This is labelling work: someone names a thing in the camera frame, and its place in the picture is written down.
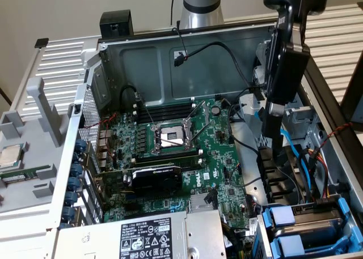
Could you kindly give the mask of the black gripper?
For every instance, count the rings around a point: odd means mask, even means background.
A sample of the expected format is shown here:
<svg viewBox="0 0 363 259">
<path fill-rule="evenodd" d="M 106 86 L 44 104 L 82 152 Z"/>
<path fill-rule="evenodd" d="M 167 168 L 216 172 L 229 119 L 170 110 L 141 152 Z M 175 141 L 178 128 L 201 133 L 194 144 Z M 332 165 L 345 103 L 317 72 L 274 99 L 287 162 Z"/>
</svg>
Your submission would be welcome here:
<svg viewBox="0 0 363 259">
<path fill-rule="evenodd" d="M 285 105 L 294 100 L 310 59 L 310 49 L 305 43 L 294 44 L 285 36 L 285 31 L 275 29 L 268 45 L 265 65 L 267 101 L 262 125 L 265 137 L 280 135 Z"/>
</svg>

